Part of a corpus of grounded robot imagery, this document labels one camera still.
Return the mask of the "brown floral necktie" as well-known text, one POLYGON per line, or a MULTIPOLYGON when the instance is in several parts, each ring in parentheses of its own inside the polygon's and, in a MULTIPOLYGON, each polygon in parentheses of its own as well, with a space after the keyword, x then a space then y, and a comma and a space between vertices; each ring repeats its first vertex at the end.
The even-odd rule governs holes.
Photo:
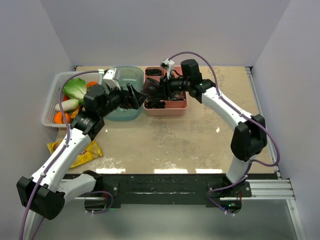
POLYGON ((148 99, 153 99, 160 88, 160 82, 147 77, 143 83, 141 93, 147 95, 148 99))

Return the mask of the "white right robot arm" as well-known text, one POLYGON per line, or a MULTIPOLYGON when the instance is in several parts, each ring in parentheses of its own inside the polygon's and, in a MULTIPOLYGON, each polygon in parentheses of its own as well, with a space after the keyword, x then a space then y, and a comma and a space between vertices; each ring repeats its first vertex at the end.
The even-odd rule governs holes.
POLYGON ((233 159, 226 173, 228 181, 223 183, 222 189, 227 196, 235 196, 241 190, 239 182, 247 174, 251 161, 267 145, 264 117, 252 115, 230 101, 218 90, 217 83, 203 78, 195 59, 182 61, 180 73, 176 72, 171 60, 165 60, 161 66, 166 73, 158 80, 145 79, 143 88, 150 91, 149 101, 169 101, 174 95, 187 92, 218 114, 233 131, 230 143, 233 159))

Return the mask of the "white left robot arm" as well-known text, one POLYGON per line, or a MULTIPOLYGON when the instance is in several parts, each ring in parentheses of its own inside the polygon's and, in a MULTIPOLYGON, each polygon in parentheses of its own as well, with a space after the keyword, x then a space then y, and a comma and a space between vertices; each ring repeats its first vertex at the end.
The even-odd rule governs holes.
POLYGON ((105 125, 104 117, 117 108, 139 109, 148 98, 145 91, 137 91, 128 83, 126 89, 105 88, 96 84, 84 95, 83 107, 71 122, 68 132, 56 151, 30 178, 21 177, 17 191, 21 204, 29 210, 52 220, 63 209, 65 203, 79 195, 90 193, 99 196, 104 184, 95 173, 87 173, 84 183, 77 181, 71 190, 64 190, 61 181, 77 156, 97 136, 105 125))

